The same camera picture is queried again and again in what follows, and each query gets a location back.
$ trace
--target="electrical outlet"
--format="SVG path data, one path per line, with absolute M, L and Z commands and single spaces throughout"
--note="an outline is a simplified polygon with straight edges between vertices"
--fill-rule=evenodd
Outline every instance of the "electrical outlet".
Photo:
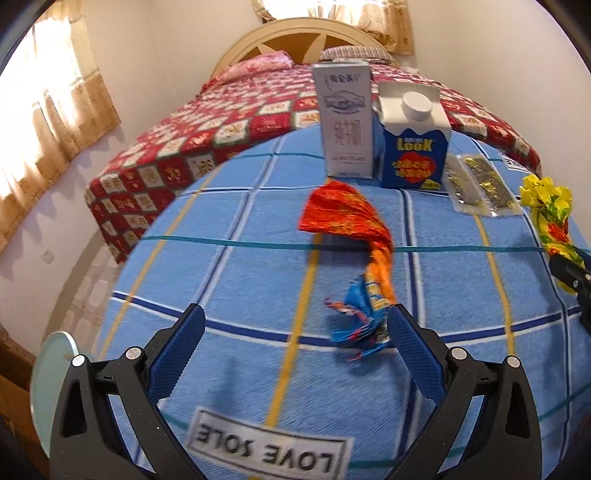
M 49 265 L 51 262 L 53 262 L 53 259 L 54 259 L 55 257 L 56 257 L 56 256 L 54 255 L 54 253 L 53 253 L 51 250 L 49 250 L 49 249 L 45 250 L 45 251 L 43 252 L 43 254 L 41 255 L 41 258 L 43 259 L 43 261 L 44 261 L 44 262 L 45 262 L 47 265 Z

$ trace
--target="headboard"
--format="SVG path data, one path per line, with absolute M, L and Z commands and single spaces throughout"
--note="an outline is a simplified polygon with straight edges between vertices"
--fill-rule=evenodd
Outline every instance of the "headboard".
M 263 53 L 285 50 L 296 63 L 314 63 L 325 48 L 342 45 L 383 48 L 361 30 L 335 20 L 313 17 L 274 20 L 230 47 L 217 63 L 212 78 L 230 65 Z

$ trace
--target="candy wrapper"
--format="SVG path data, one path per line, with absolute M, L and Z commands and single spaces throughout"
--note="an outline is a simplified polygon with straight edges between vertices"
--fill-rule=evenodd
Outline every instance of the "candy wrapper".
M 392 238 L 378 212 L 352 186 L 332 180 L 312 193 L 299 228 L 368 243 L 370 262 L 364 274 L 351 285 L 343 302 L 327 300 L 327 306 L 353 320 L 352 327 L 334 330 L 332 340 L 342 348 L 358 349 L 354 360 L 386 348 L 390 341 L 385 312 L 396 303 L 396 296 L 390 280 Z
M 484 155 L 448 155 L 442 182 L 454 210 L 470 215 L 521 215 L 523 210 Z
M 529 175 L 519 187 L 521 205 L 530 207 L 530 217 L 544 249 L 550 255 L 562 255 L 580 267 L 585 267 L 569 238 L 569 215 L 573 211 L 573 196 L 567 187 L 554 187 L 550 177 L 539 179 Z M 562 282 L 560 286 L 575 293 Z

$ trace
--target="sheet tag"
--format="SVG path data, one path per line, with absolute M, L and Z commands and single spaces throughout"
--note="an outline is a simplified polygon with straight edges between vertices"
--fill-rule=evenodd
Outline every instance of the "sheet tag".
M 266 479 L 342 480 L 352 438 L 269 429 L 198 408 L 187 437 L 191 453 Z

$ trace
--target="beige curtain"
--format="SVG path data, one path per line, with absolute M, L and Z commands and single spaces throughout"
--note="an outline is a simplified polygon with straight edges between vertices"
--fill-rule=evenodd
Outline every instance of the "beige curtain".
M 80 0 L 58 0 L 0 76 L 0 251 L 71 160 L 120 123 Z
M 320 17 L 357 27 L 390 53 L 414 55 L 407 0 L 251 0 L 263 21 Z

